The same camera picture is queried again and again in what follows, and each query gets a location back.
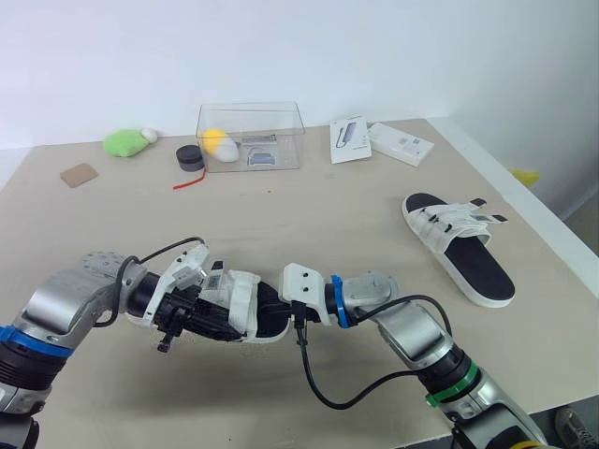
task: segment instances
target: slide sandal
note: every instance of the slide sandal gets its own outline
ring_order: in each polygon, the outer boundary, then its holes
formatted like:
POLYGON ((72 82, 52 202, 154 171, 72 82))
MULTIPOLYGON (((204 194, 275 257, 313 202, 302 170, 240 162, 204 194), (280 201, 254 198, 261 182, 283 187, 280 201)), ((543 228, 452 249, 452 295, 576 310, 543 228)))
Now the slide sandal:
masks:
POLYGON ((514 284, 485 247, 488 224, 507 221, 501 215, 473 213, 484 199, 447 204, 429 194, 413 194, 402 203, 403 218, 431 250, 460 290, 474 304, 500 308, 516 294, 514 284))

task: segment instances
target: red wire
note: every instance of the red wire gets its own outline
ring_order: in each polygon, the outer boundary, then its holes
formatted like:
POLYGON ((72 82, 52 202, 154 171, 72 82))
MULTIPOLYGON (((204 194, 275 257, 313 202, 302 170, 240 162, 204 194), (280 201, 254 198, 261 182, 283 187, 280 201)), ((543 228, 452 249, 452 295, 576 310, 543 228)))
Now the red wire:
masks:
POLYGON ((205 176, 206 176, 206 168, 204 168, 204 172, 202 173, 202 176, 200 176, 196 180, 193 180, 193 181, 190 181, 190 182, 185 182, 183 184, 173 185, 172 186, 172 190, 179 190, 179 189, 182 189, 182 188, 187 187, 189 185, 197 184, 198 182, 202 181, 205 176))

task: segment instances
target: white product box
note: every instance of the white product box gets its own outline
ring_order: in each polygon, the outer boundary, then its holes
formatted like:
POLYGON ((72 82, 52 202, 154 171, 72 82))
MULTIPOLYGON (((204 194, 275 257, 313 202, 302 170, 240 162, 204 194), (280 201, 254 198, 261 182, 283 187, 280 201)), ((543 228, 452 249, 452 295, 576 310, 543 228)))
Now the white product box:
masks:
POLYGON ((418 167, 433 147, 433 144, 427 140, 411 136, 381 123, 371 126, 368 136, 373 150, 414 167, 418 167))
POLYGON ((371 157, 366 119, 361 116, 335 120, 330 123, 330 162, 354 161, 371 157))

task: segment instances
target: beige tabletop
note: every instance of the beige tabletop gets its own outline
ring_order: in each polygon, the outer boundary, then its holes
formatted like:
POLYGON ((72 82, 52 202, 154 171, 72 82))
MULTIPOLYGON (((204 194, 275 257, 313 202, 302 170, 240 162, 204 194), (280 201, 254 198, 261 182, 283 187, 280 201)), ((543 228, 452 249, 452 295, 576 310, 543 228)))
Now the beige tabletop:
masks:
MULTIPOLYGON (((419 168, 377 153, 333 166, 329 129, 319 127, 306 131, 300 170, 209 174, 181 191, 171 186, 193 175, 180 171, 174 151, 193 137, 162 138, 129 159, 100 143, 36 148, 0 194, 0 322, 84 253, 143 256, 200 235, 227 267, 275 286, 279 270, 297 262, 325 276, 385 271, 405 293, 437 298, 458 345, 527 412, 596 394, 597 300, 426 121, 394 125, 434 142, 419 168), (60 172, 83 162, 99 177, 67 187, 60 172), (517 288, 509 307, 480 308, 460 293, 403 221, 400 200, 414 192, 483 197, 509 219, 492 228, 490 244, 517 288)), ((372 323, 310 325, 309 336, 314 376, 333 399, 404 368, 372 323)), ((93 330, 38 416, 42 447, 388 449, 449 431, 411 378, 348 411, 326 408, 304 379, 292 335, 269 345, 183 335, 167 355, 155 350, 160 339, 123 317, 93 330)))

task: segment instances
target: clear plastic box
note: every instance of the clear plastic box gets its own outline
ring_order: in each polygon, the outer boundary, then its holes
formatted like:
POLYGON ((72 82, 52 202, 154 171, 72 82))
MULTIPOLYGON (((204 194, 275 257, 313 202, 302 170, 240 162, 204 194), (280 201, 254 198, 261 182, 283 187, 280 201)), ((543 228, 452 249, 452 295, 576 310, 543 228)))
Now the clear plastic box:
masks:
POLYGON ((210 172, 300 168, 303 135, 293 101, 202 105, 197 120, 197 144, 210 172), (221 138, 211 138, 209 130, 225 132, 235 142, 239 159, 221 162, 210 155, 204 147, 213 148, 212 142, 221 138))

